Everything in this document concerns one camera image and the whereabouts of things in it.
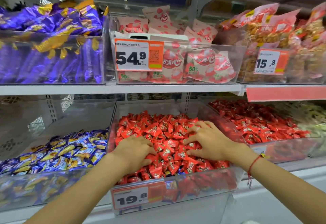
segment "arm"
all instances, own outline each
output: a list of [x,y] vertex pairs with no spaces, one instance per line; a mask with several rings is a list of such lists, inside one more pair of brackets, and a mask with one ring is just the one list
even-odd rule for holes
[[143,137],[130,137],[120,142],[116,149],[105,155],[100,162],[76,184],[48,203],[25,224],[80,224],[96,204],[126,174],[136,172],[151,163],[144,159],[149,153],[156,154],[152,143]]
[[[211,122],[198,122],[196,132],[184,144],[198,141],[201,150],[190,150],[189,155],[211,160],[229,160],[243,170],[258,157],[245,144],[231,141]],[[305,224],[325,223],[326,193],[294,176],[279,166],[260,158],[251,168],[251,175],[269,190],[288,210]]]

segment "left hand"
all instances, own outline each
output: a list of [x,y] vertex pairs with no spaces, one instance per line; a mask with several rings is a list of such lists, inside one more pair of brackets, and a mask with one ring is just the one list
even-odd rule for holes
[[151,141],[144,137],[128,137],[122,140],[111,152],[116,159],[126,166],[125,174],[135,173],[140,168],[151,164],[150,159],[145,159],[148,154],[156,155]]

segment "qr code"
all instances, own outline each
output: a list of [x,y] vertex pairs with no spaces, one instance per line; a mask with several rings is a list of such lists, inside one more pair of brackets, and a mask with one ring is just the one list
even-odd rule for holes
[[160,58],[160,51],[159,50],[151,50],[149,52],[149,59],[150,60],[155,60],[155,61],[158,61]]

